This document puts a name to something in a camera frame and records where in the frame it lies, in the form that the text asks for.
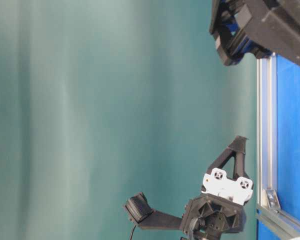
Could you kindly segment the black gripper white plate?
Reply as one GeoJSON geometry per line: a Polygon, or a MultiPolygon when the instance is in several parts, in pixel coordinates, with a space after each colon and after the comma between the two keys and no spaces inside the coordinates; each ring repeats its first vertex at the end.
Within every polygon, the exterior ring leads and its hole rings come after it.
{"type": "Polygon", "coordinates": [[[253,181],[245,172],[246,141],[237,135],[207,168],[201,194],[186,205],[182,217],[176,217],[148,204],[143,192],[129,198],[123,205],[128,219],[142,230],[179,230],[189,240],[219,240],[222,234],[244,230],[244,205],[253,195],[253,181]],[[233,177],[222,168],[234,158],[233,177]]]}

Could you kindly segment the black taped gripper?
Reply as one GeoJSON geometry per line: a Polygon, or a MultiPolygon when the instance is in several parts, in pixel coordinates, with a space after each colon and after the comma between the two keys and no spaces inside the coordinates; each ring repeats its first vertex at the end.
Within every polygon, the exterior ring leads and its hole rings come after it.
{"type": "Polygon", "coordinates": [[[226,66],[276,53],[300,66],[300,0],[214,0],[209,32],[226,66]]]}

